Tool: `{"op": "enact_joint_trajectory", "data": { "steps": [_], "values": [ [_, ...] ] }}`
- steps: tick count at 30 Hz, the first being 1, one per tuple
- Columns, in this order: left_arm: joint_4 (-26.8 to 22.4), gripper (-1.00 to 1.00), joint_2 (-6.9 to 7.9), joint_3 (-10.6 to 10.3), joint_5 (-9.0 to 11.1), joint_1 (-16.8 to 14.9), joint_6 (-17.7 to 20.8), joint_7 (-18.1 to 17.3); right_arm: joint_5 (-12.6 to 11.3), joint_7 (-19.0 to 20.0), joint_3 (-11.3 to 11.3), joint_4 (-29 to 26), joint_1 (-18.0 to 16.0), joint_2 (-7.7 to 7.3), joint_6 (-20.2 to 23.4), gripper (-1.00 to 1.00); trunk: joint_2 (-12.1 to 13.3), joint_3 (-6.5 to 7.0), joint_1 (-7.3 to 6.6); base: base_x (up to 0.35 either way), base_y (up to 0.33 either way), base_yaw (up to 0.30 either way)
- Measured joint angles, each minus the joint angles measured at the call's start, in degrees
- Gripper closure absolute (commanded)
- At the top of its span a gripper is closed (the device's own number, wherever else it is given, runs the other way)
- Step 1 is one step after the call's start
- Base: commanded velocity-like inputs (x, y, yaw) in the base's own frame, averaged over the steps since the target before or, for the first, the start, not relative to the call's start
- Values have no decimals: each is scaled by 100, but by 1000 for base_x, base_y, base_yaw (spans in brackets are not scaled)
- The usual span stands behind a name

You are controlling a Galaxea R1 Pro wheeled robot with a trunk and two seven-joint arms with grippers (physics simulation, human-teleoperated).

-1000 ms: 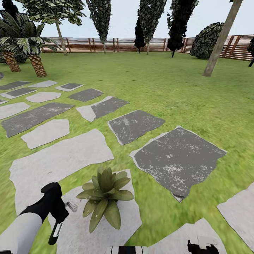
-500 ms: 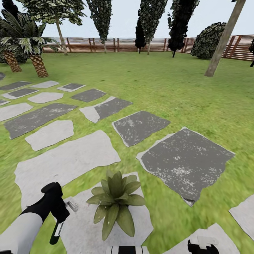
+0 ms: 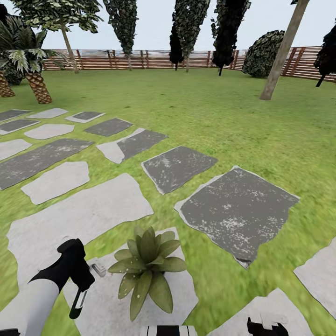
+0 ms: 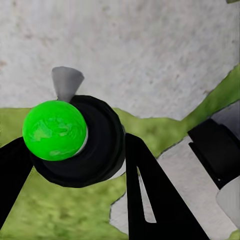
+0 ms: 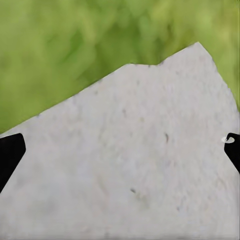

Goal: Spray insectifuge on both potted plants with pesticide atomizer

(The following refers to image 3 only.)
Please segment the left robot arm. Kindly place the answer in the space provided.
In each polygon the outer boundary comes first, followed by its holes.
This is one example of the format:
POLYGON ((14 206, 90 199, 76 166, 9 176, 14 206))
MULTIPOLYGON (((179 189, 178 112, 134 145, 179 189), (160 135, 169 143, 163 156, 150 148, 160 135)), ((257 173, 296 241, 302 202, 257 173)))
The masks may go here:
POLYGON ((84 245, 70 239, 48 257, 21 292, 0 312, 0 336, 41 336, 43 327, 63 286, 71 278, 84 292, 94 283, 94 269, 105 277, 105 265, 98 257, 85 262, 84 245))

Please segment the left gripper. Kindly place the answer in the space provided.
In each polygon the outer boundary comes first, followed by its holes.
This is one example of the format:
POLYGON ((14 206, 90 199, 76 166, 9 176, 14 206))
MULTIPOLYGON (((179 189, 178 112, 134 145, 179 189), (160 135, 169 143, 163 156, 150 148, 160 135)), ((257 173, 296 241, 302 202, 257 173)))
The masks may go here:
POLYGON ((87 263, 85 263, 83 269, 75 274, 71 274, 70 278, 73 280, 75 284, 79 287, 79 289, 84 292, 90 288, 90 285, 94 283, 95 278, 91 274, 87 263))

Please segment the insectifuge atomizer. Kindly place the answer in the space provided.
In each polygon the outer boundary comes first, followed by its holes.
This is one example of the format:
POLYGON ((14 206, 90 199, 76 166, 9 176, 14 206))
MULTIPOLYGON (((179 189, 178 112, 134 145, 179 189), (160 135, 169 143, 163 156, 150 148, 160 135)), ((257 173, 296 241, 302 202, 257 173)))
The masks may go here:
POLYGON ((69 317, 71 319, 76 319, 80 316, 81 310, 84 306, 84 301, 86 299, 88 290, 85 290, 82 292, 80 289, 78 289, 78 293, 76 294, 76 298, 73 302, 69 317))

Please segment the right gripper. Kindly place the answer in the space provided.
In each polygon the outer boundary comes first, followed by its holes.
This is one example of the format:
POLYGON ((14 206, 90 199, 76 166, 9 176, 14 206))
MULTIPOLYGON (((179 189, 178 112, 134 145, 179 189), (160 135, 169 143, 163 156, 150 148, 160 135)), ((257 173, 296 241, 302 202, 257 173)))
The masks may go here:
POLYGON ((247 321, 248 331, 252 336, 289 336, 286 328, 282 326, 272 325, 272 330, 264 329, 261 323, 251 322, 251 318, 247 321))

